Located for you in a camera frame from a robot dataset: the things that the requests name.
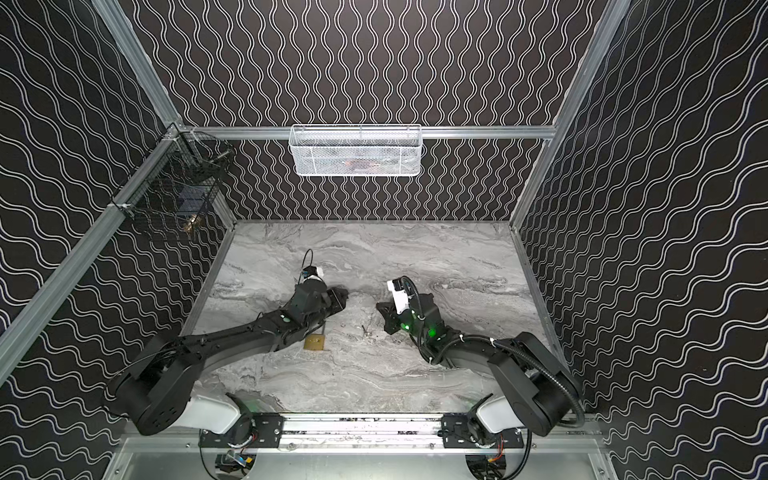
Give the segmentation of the brass padlock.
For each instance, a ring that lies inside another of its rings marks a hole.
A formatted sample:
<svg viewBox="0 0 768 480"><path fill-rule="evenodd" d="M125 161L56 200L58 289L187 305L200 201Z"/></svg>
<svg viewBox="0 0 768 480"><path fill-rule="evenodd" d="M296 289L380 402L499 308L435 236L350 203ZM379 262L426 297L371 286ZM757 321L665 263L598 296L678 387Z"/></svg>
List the brass padlock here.
<svg viewBox="0 0 768 480"><path fill-rule="evenodd" d="M326 340L325 330L326 323L322 323L309 332L304 338L303 349L308 351L322 351Z"/></svg>

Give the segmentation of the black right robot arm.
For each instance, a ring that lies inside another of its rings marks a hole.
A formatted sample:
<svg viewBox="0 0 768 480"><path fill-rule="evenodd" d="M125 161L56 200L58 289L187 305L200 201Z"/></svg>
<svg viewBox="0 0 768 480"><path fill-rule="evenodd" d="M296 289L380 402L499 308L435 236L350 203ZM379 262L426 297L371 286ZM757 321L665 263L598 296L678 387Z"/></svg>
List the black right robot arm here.
<svg viewBox="0 0 768 480"><path fill-rule="evenodd" d="M556 427L586 423L578 383L532 333L502 339L464 333L445 323L431 294L397 291L376 309L384 331L408 334L427 363L493 377L500 392L480 400L467 414L476 442L510 429L546 436Z"/></svg>

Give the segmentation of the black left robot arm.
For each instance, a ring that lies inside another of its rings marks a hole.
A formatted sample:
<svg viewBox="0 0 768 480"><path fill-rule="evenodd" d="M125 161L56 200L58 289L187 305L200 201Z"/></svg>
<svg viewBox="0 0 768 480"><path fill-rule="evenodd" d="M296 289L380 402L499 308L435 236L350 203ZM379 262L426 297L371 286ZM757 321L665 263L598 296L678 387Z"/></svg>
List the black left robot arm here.
<svg viewBox="0 0 768 480"><path fill-rule="evenodd" d="M129 419L144 436L185 427L240 444L250 436L250 411L230 394L207 391L200 379L239 360L304 341L345 309L348 296L346 288L329 287L312 276L295 286L286 305L247 324L207 334L159 334L110 380L105 406Z"/></svg>

